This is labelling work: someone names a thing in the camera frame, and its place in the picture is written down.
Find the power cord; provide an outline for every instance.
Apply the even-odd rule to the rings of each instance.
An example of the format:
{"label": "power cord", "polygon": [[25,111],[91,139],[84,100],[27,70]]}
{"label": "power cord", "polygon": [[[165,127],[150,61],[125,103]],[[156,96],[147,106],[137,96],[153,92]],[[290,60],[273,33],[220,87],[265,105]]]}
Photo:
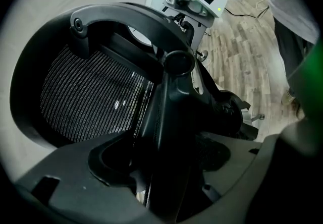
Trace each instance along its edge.
{"label": "power cord", "polygon": [[225,10],[230,13],[232,16],[239,16],[239,17],[244,17],[244,16],[249,16],[255,19],[260,19],[261,16],[264,16],[264,14],[269,10],[269,6],[267,6],[266,9],[264,9],[257,17],[249,15],[249,14],[234,14],[232,12],[230,12],[227,8],[225,8]]}

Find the black mesh backrest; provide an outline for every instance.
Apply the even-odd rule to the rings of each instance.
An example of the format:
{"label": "black mesh backrest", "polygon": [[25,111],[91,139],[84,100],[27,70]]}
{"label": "black mesh backrest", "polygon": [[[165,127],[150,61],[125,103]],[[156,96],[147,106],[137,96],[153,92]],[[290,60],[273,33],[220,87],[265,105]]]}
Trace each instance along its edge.
{"label": "black mesh backrest", "polygon": [[84,60],[66,45],[48,70],[40,110],[73,142],[132,129],[136,136],[153,84],[100,51]]}

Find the laminate flooring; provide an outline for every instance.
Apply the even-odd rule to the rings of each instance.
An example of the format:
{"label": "laminate flooring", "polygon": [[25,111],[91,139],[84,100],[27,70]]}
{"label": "laminate flooring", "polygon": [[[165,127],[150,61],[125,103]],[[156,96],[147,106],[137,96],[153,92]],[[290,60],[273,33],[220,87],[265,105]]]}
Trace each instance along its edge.
{"label": "laminate flooring", "polygon": [[[261,0],[229,0],[226,8],[234,14],[258,16],[256,4]],[[268,6],[266,0],[258,9]],[[200,44],[199,50],[208,50],[203,62],[214,81],[251,104],[257,120],[257,141],[270,134],[280,133],[297,121],[292,105],[282,106],[281,97],[288,88],[284,63],[280,57],[274,34],[274,19],[270,9],[260,19],[237,17],[224,11],[216,19]]]}

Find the wooden floor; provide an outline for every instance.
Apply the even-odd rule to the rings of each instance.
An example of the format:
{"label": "wooden floor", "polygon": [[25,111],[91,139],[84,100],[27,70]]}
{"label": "wooden floor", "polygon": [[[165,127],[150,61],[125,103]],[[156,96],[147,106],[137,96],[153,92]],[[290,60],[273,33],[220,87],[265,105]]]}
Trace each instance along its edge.
{"label": "wooden floor", "polygon": [[[226,8],[234,14],[258,16],[258,1],[229,0]],[[258,8],[267,6],[264,0]],[[207,33],[211,36],[204,35],[199,49],[209,52],[203,64],[214,81],[250,103],[252,116],[265,114],[265,119],[256,123],[258,141],[298,120],[291,105],[281,105],[288,84],[270,9],[260,19],[236,17],[224,11]]]}

